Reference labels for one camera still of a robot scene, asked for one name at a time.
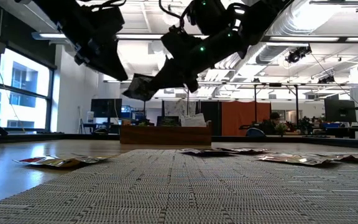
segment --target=window frame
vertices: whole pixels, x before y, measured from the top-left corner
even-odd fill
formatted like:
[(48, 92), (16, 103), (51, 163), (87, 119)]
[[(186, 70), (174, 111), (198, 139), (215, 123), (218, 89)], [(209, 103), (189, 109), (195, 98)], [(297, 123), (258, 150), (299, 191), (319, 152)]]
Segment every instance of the window frame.
[[(54, 80), (54, 76), (55, 76), (55, 68), (49, 66), (49, 65), (46, 65), (42, 62), (39, 62), (37, 60), (34, 60), (33, 58), (29, 58), (28, 56), (26, 56), (25, 54), (22, 54), (18, 51), (16, 51), (15, 49), (12, 49), (12, 48), (7, 48), (17, 54), (20, 54), (21, 56), (24, 56), (24, 57), (27, 57), (28, 59), (30, 60), (33, 60), (45, 67), (47, 67), (49, 69), (49, 83), (48, 83), (48, 94), (47, 96), (45, 95), (41, 95), (41, 94), (38, 94), (38, 93), (34, 93), (34, 92), (31, 92), (31, 91), (28, 91), (28, 90), (23, 90), (23, 89), (20, 89), (20, 88), (16, 88), (16, 87), (13, 87), (13, 86), (7, 86), (7, 85), (3, 85), (2, 83), (0, 83), (0, 89), (1, 90), (8, 90), (10, 92), (13, 92), (13, 93), (20, 93), (20, 94), (23, 94), (23, 95), (27, 95), (27, 96), (33, 96), (33, 97), (36, 97), (36, 98), (41, 98), (41, 99), (44, 99), (47, 103), (47, 111), (46, 111), (46, 115), (45, 115), (45, 127), (44, 128), (24, 128), (26, 130), (26, 132), (32, 132), (32, 131), (50, 131), (50, 116), (51, 116), (51, 112), (52, 112), (52, 91), (53, 91), (53, 80)], [(21, 127), (18, 127), (18, 128), (4, 128), (6, 131), (8, 132), (12, 132), (12, 131), (22, 131), (22, 128)]]

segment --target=ceiling duct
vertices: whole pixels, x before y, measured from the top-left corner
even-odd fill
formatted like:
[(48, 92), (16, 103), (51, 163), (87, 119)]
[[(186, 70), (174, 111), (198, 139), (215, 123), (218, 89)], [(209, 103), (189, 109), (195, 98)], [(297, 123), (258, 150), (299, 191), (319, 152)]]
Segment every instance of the ceiling duct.
[[(267, 35), (309, 35), (326, 23), (339, 8), (310, 5), (310, 0), (295, 0), (274, 22)], [(256, 62), (268, 64), (287, 48), (287, 46), (265, 46), (256, 57)]]

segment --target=desk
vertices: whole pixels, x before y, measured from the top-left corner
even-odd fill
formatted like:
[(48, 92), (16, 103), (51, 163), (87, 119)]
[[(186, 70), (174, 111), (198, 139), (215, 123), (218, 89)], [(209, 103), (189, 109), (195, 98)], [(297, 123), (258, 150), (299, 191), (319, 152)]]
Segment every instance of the desk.
[(349, 137), (355, 139), (356, 131), (358, 131), (358, 128), (327, 128), (326, 134), (337, 138)]
[[(89, 128), (90, 130), (90, 134), (92, 134), (97, 128), (98, 126), (107, 126), (106, 123), (103, 124), (98, 124), (98, 123), (84, 123), (84, 128)], [(119, 124), (110, 124), (110, 132), (109, 133), (113, 133), (113, 134), (119, 134), (119, 128), (121, 125)]]

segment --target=ceiling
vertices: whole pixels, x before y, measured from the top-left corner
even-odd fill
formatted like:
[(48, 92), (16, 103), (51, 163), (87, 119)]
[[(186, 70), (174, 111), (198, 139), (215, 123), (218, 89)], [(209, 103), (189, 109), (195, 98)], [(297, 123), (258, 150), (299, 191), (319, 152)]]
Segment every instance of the ceiling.
[[(86, 4), (99, 4), (104, 1), (94, 0)], [(243, 2), (253, 4), (256, 1), (257, 0), (248, 0)], [(180, 14), (189, 3), (189, 0), (163, 0), (162, 2), (165, 8), (170, 4), (172, 11)], [(241, 2), (241, 0), (222, 0), (222, 2), (227, 6), (231, 2)], [(28, 5), (23, 5), (17, 4), (14, 1), (0, 0), (0, 6), (39, 32), (56, 32), (53, 23), (33, 2)], [(358, 36), (358, 13), (356, 13), (356, 9), (356, 7), (337, 8), (332, 17), (317, 27), (311, 35)], [(163, 34), (166, 33), (170, 27), (168, 23), (175, 23), (176, 20), (176, 18), (164, 14), (159, 9), (157, 0), (127, 0), (126, 4), (120, 7), (120, 10), (126, 22), (124, 28), (120, 31), (121, 33)], [(190, 26), (188, 22), (186, 23), (185, 30), (190, 34), (200, 34), (198, 28), (196, 26)], [(162, 65), (165, 58), (164, 54), (155, 53), (155, 46), (159, 44), (158, 41), (152, 43), (151, 41), (141, 40), (122, 40), (119, 42), (119, 56), (129, 76), (133, 73), (155, 75), (158, 72), (159, 66)], [(221, 62), (221, 64), (216, 65), (216, 67), (233, 70), (221, 70), (210, 73), (205, 71), (200, 74), (200, 79), (220, 81), (223, 78), (229, 77), (231, 81), (240, 80), (242, 82), (250, 82), (253, 78), (257, 77), (261, 82), (289, 81), (316, 83), (318, 78), (324, 75), (322, 73), (324, 71), (321, 68), (322, 66), (326, 70), (334, 68), (336, 81), (342, 83), (349, 79), (349, 68), (358, 63), (358, 44), (311, 44), (314, 57), (309, 55), (288, 68), (285, 56), (288, 55), (288, 50), (290, 49), (291, 48), (288, 48), (275, 57), (275, 60), (267, 66), (263, 66), (261, 69), (257, 68), (257, 72), (255, 73), (250, 72), (252, 70), (248, 67), (244, 67), (248, 61), (243, 60), (240, 62), (238, 56), (233, 55), (227, 58), (226, 61)], [(236, 92), (238, 95), (238, 87), (239, 86), (235, 87), (235, 91), (232, 93)], [(203, 90), (202, 92), (203, 94), (206, 92), (208, 92), (207, 94), (213, 94), (214, 90)]]

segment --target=gray textured mat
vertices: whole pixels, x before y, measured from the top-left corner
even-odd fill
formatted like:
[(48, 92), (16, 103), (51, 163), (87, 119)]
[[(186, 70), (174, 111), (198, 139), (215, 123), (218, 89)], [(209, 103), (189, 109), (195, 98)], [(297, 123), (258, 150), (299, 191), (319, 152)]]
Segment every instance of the gray textured mat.
[(0, 201), (5, 223), (358, 223), (358, 164), (136, 150)]

